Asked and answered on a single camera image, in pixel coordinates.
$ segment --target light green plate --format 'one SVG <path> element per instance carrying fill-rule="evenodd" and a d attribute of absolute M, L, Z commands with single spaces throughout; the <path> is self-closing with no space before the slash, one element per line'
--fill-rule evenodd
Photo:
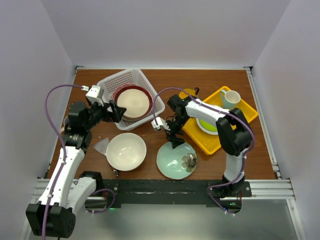
<path fill-rule="evenodd" d="M 189 154 L 194 155 L 195 164 L 190 162 L 188 164 L 184 164 L 183 157 L 190 156 Z M 175 149 L 172 149 L 171 142 L 165 143 L 162 147 L 160 147 L 158 154 L 156 156 L 156 164 L 160 170 L 160 172 L 165 175 L 167 178 L 180 180 L 188 177 L 197 166 L 197 156 L 195 150 L 188 143 L 181 144 L 177 146 Z"/>

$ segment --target white basket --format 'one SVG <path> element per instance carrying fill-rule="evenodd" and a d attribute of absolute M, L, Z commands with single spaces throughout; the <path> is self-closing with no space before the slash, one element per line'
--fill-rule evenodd
<path fill-rule="evenodd" d="M 153 100 L 157 95 L 156 90 L 154 89 L 154 87 L 151 85 L 151 83 L 148 81 L 148 79 L 140 69 L 128 69 L 128 70 L 118 72 L 114 75 L 108 76 L 97 83 L 99 87 L 104 89 L 103 97 L 102 97 L 103 101 L 106 103 L 109 102 L 109 100 L 112 99 L 112 94 L 117 89 L 117 87 L 123 84 L 136 84 L 144 88 L 150 93 Z M 164 102 L 161 100 L 159 96 L 155 101 L 154 107 L 155 107 L 156 116 L 162 113 L 166 108 Z M 146 117 L 138 121 L 121 120 L 119 123 L 116 123 L 115 125 L 120 130 L 130 131 L 150 121 L 151 119 L 153 119 L 152 111 Z"/>

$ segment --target cable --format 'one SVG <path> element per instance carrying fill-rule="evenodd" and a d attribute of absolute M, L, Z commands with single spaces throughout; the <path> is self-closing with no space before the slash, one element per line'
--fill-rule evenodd
<path fill-rule="evenodd" d="M 179 87 L 168 87 L 168 88 L 165 88 L 165 89 L 162 89 L 160 92 L 157 93 L 157 95 L 154 97 L 154 100 L 153 100 L 153 103 L 152 103 L 152 113 L 153 113 L 153 119 L 155 121 L 156 124 L 158 124 L 157 122 L 157 119 L 156 119 L 156 110 L 155 110 L 155 102 L 156 102 L 156 99 L 157 97 L 159 97 L 159 95 L 167 90 L 179 90 L 181 92 L 184 92 L 185 94 L 187 94 L 192 101 L 196 102 L 197 104 L 201 104 L 200 102 L 198 102 L 193 96 L 191 96 L 188 92 L 186 92 L 185 90 L 179 88 Z M 225 186 L 228 186 L 228 185 L 231 185 L 233 183 L 235 183 L 242 175 L 244 169 L 245 169 L 245 161 L 246 161 L 246 158 L 247 158 L 247 153 L 249 151 L 251 151 L 255 145 L 256 145 L 256 138 L 255 138 L 255 135 L 254 133 L 252 132 L 252 130 L 250 129 L 250 127 L 248 125 L 246 125 L 241 119 L 239 119 L 238 117 L 234 116 L 233 114 L 229 113 L 229 112 L 225 112 L 225 111 L 220 111 L 218 109 L 215 109 L 214 107 L 212 106 L 209 106 L 209 105 L 206 105 L 206 104 L 202 104 L 203 107 L 209 109 L 209 110 L 212 110 L 214 112 L 217 112 L 217 113 L 222 113 L 222 114 L 225 114 L 227 116 L 230 116 L 231 118 L 237 120 L 239 123 L 241 123 L 245 129 L 250 133 L 250 136 L 252 138 L 252 142 L 251 142 L 251 145 L 250 147 L 244 151 L 244 153 L 242 154 L 242 166 L 241 166 L 241 170 L 238 174 L 238 176 L 233 179 L 232 181 L 229 181 L 229 182 L 226 182 L 226 183 L 222 183 L 222 184 L 218 184 L 218 185 L 211 185 L 211 186 L 208 186 L 206 188 L 207 192 L 210 190 L 210 189 L 214 189 L 214 188 L 220 188 L 220 187 L 225 187 Z M 227 209 L 225 209 L 212 195 L 211 193 L 209 192 L 208 193 L 209 197 L 223 210 L 225 211 L 225 213 L 229 213 L 229 214 L 233 214 L 233 212 L 231 211 L 228 211 Z"/>
<path fill-rule="evenodd" d="M 112 199 L 111 204 L 110 204 L 108 207 L 106 207 L 105 209 L 103 209 L 103 210 L 100 210 L 100 211 L 87 210 L 88 212 L 93 213 L 93 214 L 100 214 L 100 213 L 104 213 L 105 211 L 107 211 L 109 208 L 112 207 L 112 205 L 115 203 L 115 200 L 116 200 L 116 194 L 115 194 L 115 192 L 112 191 L 111 189 L 103 188 L 103 189 L 94 191 L 91 195 L 95 195 L 95 194 L 97 194 L 97 193 L 105 192 L 105 191 L 112 193 L 113 199 Z"/>
<path fill-rule="evenodd" d="M 54 123 L 52 122 L 50 116 L 49 116 L 49 113 L 48 113 L 48 98 L 49 98 L 49 95 L 56 89 L 58 88 L 62 88 L 62 87 L 75 87 L 75 88 L 82 88 L 83 86 L 80 86 L 80 85 L 74 85 L 74 84 L 61 84 L 61 85 L 58 85 L 54 88 L 52 88 L 49 93 L 47 94 L 46 98 L 45 98 L 45 101 L 44 101 L 44 113 L 45 113 L 45 116 L 46 116 L 46 119 L 48 119 L 48 122 L 49 124 L 51 125 L 52 129 L 54 130 L 55 134 L 58 136 L 60 142 L 61 142 L 61 147 L 63 149 L 63 159 L 62 159 L 62 163 L 61 163 L 61 166 L 59 167 L 58 169 L 58 172 L 57 174 L 55 175 L 54 179 L 53 179 L 53 182 L 52 182 L 52 185 L 51 185 L 51 188 L 49 190 L 49 195 L 48 195 L 48 199 L 46 201 L 46 205 L 45 205 L 45 209 L 44 209 L 44 215 L 43 215 L 43 222 L 42 222 L 42 240 L 46 240 L 46 225 L 47 225 L 47 216 L 48 216 L 48 211 L 49 211 L 49 206 L 50 206 L 50 201 L 51 201 L 51 196 L 52 196 L 52 193 L 54 191 L 54 188 L 55 188 L 55 185 L 57 183 L 57 180 L 58 180 L 58 177 L 62 171 L 62 168 L 64 167 L 64 162 L 66 160 L 66 155 L 67 155 L 67 150 L 66 150 L 66 144 L 61 136 L 61 134 L 59 133 L 59 130 L 56 128 L 56 126 L 54 125 Z"/>

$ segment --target white bowl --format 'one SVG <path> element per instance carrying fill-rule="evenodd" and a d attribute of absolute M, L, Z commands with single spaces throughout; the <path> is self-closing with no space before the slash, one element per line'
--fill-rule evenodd
<path fill-rule="evenodd" d="M 119 171 L 131 171 L 142 164 L 147 154 L 145 141 L 136 134 L 122 133 L 114 137 L 106 148 L 109 164 Z"/>

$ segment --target yellow tray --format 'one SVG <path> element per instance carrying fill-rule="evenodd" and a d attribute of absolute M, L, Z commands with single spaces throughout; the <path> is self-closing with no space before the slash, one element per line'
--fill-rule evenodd
<path fill-rule="evenodd" d="M 223 86 L 218 91 L 208 96 L 204 102 L 211 105 L 222 106 L 220 97 L 221 90 L 229 91 L 231 89 L 227 86 Z M 236 107 L 242 110 L 249 123 L 258 116 L 258 112 L 242 99 Z M 207 155 L 214 154 L 215 151 L 221 147 L 219 137 L 202 131 L 195 118 L 190 118 L 182 129 Z"/>

